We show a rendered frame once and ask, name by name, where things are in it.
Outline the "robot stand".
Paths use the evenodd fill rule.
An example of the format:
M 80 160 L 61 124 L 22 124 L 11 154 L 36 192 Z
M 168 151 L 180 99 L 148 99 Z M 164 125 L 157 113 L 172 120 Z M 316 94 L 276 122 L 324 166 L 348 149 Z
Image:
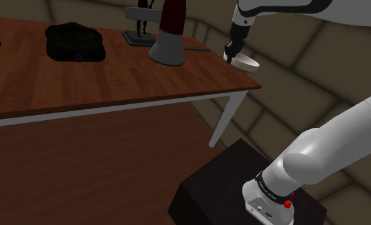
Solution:
M 324 225 L 327 210 L 239 139 L 180 183 L 168 213 L 176 225 Z

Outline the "black figure on grey base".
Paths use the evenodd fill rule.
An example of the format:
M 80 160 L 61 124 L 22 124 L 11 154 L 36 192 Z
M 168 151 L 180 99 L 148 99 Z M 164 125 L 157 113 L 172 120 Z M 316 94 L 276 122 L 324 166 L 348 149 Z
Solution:
M 155 0 L 138 0 L 139 8 L 151 9 Z M 153 44 L 155 41 L 153 36 L 146 32 L 147 21 L 137 20 L 136 31 L 124 31 L 123 37 L 128 41 L 129 45 L 141 46 L 144 44 Z

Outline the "black bag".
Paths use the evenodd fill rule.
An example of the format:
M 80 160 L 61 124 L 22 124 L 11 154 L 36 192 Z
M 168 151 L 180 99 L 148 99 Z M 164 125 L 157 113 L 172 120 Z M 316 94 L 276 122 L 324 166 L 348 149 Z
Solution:
M 106 58 L 102 35 L 76 22 L 51 25 L 45 36 L 46 53 L 55 61 L 101 62 Z

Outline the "wooden table with white frame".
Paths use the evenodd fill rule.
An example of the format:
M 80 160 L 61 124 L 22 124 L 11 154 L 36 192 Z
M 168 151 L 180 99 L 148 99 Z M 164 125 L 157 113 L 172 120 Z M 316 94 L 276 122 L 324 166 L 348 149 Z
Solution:
M 47 26 L 0 17 L 0 127 L 227 96 L 215 146 L 248 91 L 259 88 L 214 52 L 187 50 L 183 65 L 164 66 L 114 29 L 100 30 L 102 62 L 53 61 Z

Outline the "white bowl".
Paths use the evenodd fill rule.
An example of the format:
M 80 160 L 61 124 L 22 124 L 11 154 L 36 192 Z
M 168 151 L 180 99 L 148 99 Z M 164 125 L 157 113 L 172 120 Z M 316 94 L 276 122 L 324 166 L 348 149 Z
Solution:
M 249 56 L 244 55 L 241 52 L 238 53 L 234 58 L 232 58 L 230 64 L 246 72 L 254 72 L 260 67 L 260 64 L 257 61 L 250 58 Z

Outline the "pale grey angular block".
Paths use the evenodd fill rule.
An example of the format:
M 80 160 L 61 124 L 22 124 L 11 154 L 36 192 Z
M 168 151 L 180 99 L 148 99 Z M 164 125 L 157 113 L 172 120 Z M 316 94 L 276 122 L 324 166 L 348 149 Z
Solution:
M 140 7 L 126 7 L 124 8 L 124 14 L 126 19 L 142 20 L 159 24 L 161 22 L 162 10 Z

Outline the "grey flat stick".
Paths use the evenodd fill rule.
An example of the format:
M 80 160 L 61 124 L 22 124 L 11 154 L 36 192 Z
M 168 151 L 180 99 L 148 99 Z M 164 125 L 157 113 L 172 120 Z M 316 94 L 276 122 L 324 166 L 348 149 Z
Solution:
M 211 51 L 207 47 L 188 47 L 188 46 L 183 46 L 182 48 L 184 50 L 190 50 L 190 51 L 206 51 L 206 52 L 210 52 Z

